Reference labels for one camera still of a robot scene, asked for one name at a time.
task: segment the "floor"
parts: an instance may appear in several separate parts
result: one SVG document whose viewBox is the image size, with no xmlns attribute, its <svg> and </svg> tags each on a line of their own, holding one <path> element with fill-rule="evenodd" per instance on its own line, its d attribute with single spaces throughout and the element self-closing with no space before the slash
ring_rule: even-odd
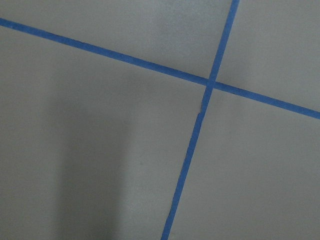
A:
<svg viewBox="0 0 320 240">
<path fill-rule="evenodd" d="M 319 239 L 319 12 L 1 1 L 0 239 Z"/>
</svg>

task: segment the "gray floor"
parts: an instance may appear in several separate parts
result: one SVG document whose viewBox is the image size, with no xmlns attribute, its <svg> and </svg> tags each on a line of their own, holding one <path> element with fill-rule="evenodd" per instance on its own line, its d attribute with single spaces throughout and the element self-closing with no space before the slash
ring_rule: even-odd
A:
<svg viewBox="0 0 320 240">
<path fill-rule="evenodd" d="M 0 2 L 207 78 L 230 0 Z M 320 2 L 241 0 L 217 81 L 320 110 Z M 0 239 L 160 239 L 204 86 L 0 27 Z M 214 90 L 171 240 L 316 240 L 320 121 Z"/>
</svg>

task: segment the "blue tape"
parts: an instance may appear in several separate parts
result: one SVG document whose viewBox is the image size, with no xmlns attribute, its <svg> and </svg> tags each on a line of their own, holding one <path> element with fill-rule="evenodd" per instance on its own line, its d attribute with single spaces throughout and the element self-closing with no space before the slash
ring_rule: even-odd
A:
<svg viewBox="0 0 320 240">
<path fill-rule="evenodd" d="M 111 59 L 116 59 L 122 62 L 126 62 L 129 64 L 133 64 L 145 69 L 150 69 L 159 73 L 163 73 L 166 75 L 170 75 L 176 78 L 180 78 L 180 79 L 184 79 L 190 82 L 194 82 L 197 84 L 201 84 L 201 85 L 206 85 L 207 84 L 207 79 L 204 77 L 200 77 L 200 76 L 196 76 L 184 71 L 179 71 L 176 70 L 174 68 L 171 67 L 167 67 L 167 66 L 163 66 L 160 64 L 156 64 L 154 62 L 150 62 L 150 61 L 146 61 L 146 60 L 142 60 L 133 56 L 129 56 L 123 53 L 119 53 L 116 51 L 112 51 L 103 47 L 99 47 L 99 46 L 95 46 L 89 43 L 85 43 L 85 42 L 81 42 L 81 41 L 77 41 L 74 39 L 71 39 L 69 37 L 65 37 L 65 36 L 60 36 L 60 35 L 56 35 L 41 29 L 37 29 L 35 27 L 31 27 L 31 26 L 27 26 L 27 25 L 23 25 L 14 21 L 9 21 L 3 18 L 0 18 L 0 26 L 6 27 L 6 28 L 10 28 L 13 30 L 17 30 L 20 32 L 24 32 L 27 34 L 31 34 L 40 38 L 44 38 L 44 39 L 48 39 L 57 43 L 61 43 L 61 44 L 65 44 L 77 49 L 82 49 L 94 54 L 99 54 Z"/>
<path fill-rule="evenodd" d="M 278 99 L 274 99 L 272 97 L 268 97 L 265 95 L 261 95 L 252 91 L 247 91 L 241 88 L 237 88 L 234 86 L 230 86 L 227 84 L 223 84 L 220 82 L 216 82 L 214 85 L 215 89 L 227 92 L 227 93 L 231 93 L 231 94 L 235 94 L 238 96 L 242 96 L 245 97 L 247 99 L 252 99 L 252 100 L 256 100 L 258 102 L 261 103 L 265 103 L 265 104 L 269 104 L 281 109 L 286 109 L 298 114 L 302 114 L 302 115 L 306 115 L 315 119 L 320 119 L 320 112 L 315 111 L 315 110 L 311 110 L 309 108 L 305 108 L 302 106 L 298 106 L 289 102 L 285 102 L 285 101 L 281 101 Z"/>
<path fill-rule="evenodd" d="M 239 4 L 239 0 L 232 0 L 230 10 L 229 10 L 229 13 L 228 13 L 225 25 L 224 25 L 223 33 L 222 33 L 222 36 L 220 39 L 219 47 L 217 49 L 217 52 L 216 52 L 216 55 L 214 58 L 210 77 L 208 79 L 208 83 L 207 83 L 207 86 L 206 86 L 204 94 L 203 94 L 203 98 L 202 98 L 202 102 L 201 102 L 201 111 L 198 113 L 198 115 L 196 117 L 196 121 L 195 121 L 195 124 L 193 127 L 189 146 L 186 151 L 186 155 L 185 155 L 185 159 L 183 161 L 180 176 L 179 176 L 178 182 L 176 184 L 175 192 L 173 195 L 171 209 L 170 209 L 169 215 L 165 221 L 165 225 L 163 228 L 161 240 L 168 240 L 168 238 L 169 238 L 169 234 L 170 234 L 172 224 L 175 219 L 178 204 L 179 204 L 179 201 L 181 198 L 181 194 L 182 194 L 182 191 L 183 191 L 183 188 L 185 185 L 185 181 L 186 181 L 186 177 L 187 177 L 189 167 L 191 164 L 191 160 L 192 160 L 192 157 L 194 155 L 195 148 L 197 145 L 199 133 L 201 130 L 201 125 L 202 125 L 202 122 L 203 122 L 204 117 L 206 115 L 206 111 L 208 108 L 210 97 L 211 97 L 212 91 L 214 89 L 214 85 L 215 85 L 215 82 L 217 79 L 218 71 L 219 71 L 219 68 L 220 68 L 220 65 L 222 62 L 222 58 L 223 58 L 223 55 L 224 55 L 224 52 L 226 49 L 227 41 L 228 41 L 228 38 L 230 35 L 231 27 L 232 27 L 232 24 L 233 24 L 235 16 L 236 16 L 238 4 Z"/>
</svg>

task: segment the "blue tape strip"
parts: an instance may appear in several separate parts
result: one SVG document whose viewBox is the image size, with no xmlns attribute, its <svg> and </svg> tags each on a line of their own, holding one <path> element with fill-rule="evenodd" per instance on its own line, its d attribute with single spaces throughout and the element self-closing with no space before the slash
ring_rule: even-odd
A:
<svg viewBox="0 0 320 240">
<path fill-rule="evenodd" d="M 162 66 L 153 62 L 148 62 L 133 56 L 125 55 L 116 51 L 108 50 L 102 47 L 94 46 L 88 43 L 80 42 L 77 40 L 73 40 L 68 37 L 55 35 L 50 32 L 46 32 L 34 27 L 30 27 L 27 25 L 23 25 L 20 23 L 16 23 L 13 21 L 9 21 L 3 18 L 0 18 L 0 26 L 10 28 L 13 30 L 21 31 L 27 34 L 31 34 L 37 37 L 41 37 L 44 39 L 52 40 L 58 43 L 62 43 L 71 47 L 75 47 L 78 49 L 82 49 L 88 52 L 92 52 L 95 54 L 99 54 L 108 58 L 120 60 L 129 64 L 134 64 L 146 69 L 150 69 L 156 72 L 160 72 L 166 75 L 170 75 L 173 77 L 177 77 L 180 79 L 184 79 L 190 82 L 194 82 L 197 84 L 201 84 L 204 86 L 207 86 L 208 79 L 200 76 L 196 76 L 187 72 L 179 71 L 170 67 Z M 285 101 L 277 100 L 265 95 L 261 95 L 255 92 L 243 90 L 241 88 L 237 88 L 234 86 L 230 86 L 224 83 L 216 82 L 213 88 L 227 92 L 232 93 L 238 96 L 242 96 L 248 99 L 256 100 L 261 103 L 269 104 L 272 106 L 276 106 L 278 108 L 286 109 L 298 114 L 306 115 L 312 118 L 320 119 L 320 112 L 311 110 L 302 106 L 294 105 Z"/>
<path fill-rule="evenodd" d="M 20 32 L 24 32 L 27 34 L 31 34 L 40 38 L 48 39 L 57 43 L 65 44 L 71 47 L 75 47 L 77 49 L 82 49 L 91 53 L 99 54 L 108 58 L 116 59 L 122 62 L 126 62 L 129 64 L 133 64 L 145 69 L 150 69 L 159 73 L 167 74 L 173 77 L 177 77 L 180 79 L 184 79 L 190 82 L 194 82 L 201 85 L 207 84 L 207 79 L 204 77 L 196 76 L 184 71 L 179 71 L 171 67 L 163 66 L 160 64 L 156 64 L 154 62 L 142 60 L 133 56 L 129 56 L 123 53 L 119 53 L 116 51 L 112 51 L 103 47 L 95 46 L 89 43 L 77 41 L 71 39 L 69 37 L 56 35 L 41 29 L 37 29 L 35 27 L 23 25 L 14 21 L 9 21 L 3 18 L 0 18 L 0 26 L 14 29 Z"/>
<path fill-rule="evenodd" d="M 239 0 L 232 0 L 230 10 L 229 10 L 229 13 L 228 13 L 225 25 L 224 25 L 223 33 L 222 33 L 222 36 L 220 39 L 219 47 L 217 49 L 217 52 L 216 52 L 216 55 L 214 58 L 214 62 L 213 62 L 213 66 L 211 69 L 208 84 L 207 84 L 205 91 L 204 91 L 204 94 L 203 94 L 203 98 L 202 98 L 202 102 L 201 102 L 201 111 L 199 112 L 199 114 L 196 117 L 196 121 L 195 121 L 195 124 L 193 127 L 193 132 L 191 135 L 189 146 L 186 151 L 186 155 L 185 155 L 185 159 L 184 159 L 184 162 L 182 165 L 181 173 L 180 173 L 178 182 L 176 184 L 175 192 L 173 195 L 171 209 L 170 209 L 169 215 L 165 221 L 165 225 L 163 228 L 161 240 L 168 240 L 168 238 L 169 238 L 169 234 L 170 234 L 172 224 L 175 219 L 175 215 L 177 212 L 180 197 L 181 197 L 181 194 L 182 194 L 182 191 L 183 191 L 183 188 L 185 185 L 186 177 L 187 177 L 187 174 L 189 171 L 189 167 L 191 164 L 191 160 L 192 160 L 192 157 L 194 155 L 195 148 L 197 145 L 199 133 L 201 130 L 201 125 L 202 125 L 202 122 L 203 122 L 204 117 L 206 115 L 207 107 L 208 107 L 208 104 L 210 101 L 212 91 L 214 89 L 214 85 L 215 85 L 215 82 L 217 79 L 218 71 L 219 71 L 219 68 L 220 68 L 220 65 L 222 62 L 222 58 L 223 58 L 223 55 L 224 55 L 224 52 L 226 49 L 227 41 L 228 41 L 228 38 L 230 35 L 231 27 L 232 27 L 232 24 L 233 24 L 235 16 L 236 16 L 238 4 L 239 4 Z"/>
<path fill-rule="evenodd" d="M 295 105 L 295 104 L 292 104 L 289 102 L 274 99 L 272 97 L 264 96 L 264 95 L 261 95 L 261 94 L 258 94 L 258 93 L 252 92 L 252 91 L 247 91 L 247 90 L 237 88 L 234 86 L 230 86 L 227 84 L 223 84 L 220 82 L 216 82 L 214 85 L 214 88 L 221 90 L 221 91 L 224 91 L 224 92 L 227 92 L 227 93 L 242 96 L 247 99 L 252 99 L 252 100 L 256 100 L 261 103 L 276 106 L 281 109 L 286 109 L 286 110 L 289 110 L 289 111 L 292 111 L 292 112 L 295 112 L 298 114 L 306 115 L 306 116 L 309 116 L 309 117 L 312 117 L 315 119 L 320 119 L 320 112 L 318 112 L 318 111 L 311 110 L 309 108 L 305 108 L 302 106 L 298 106 L 298 105 Z"/>
</svg>

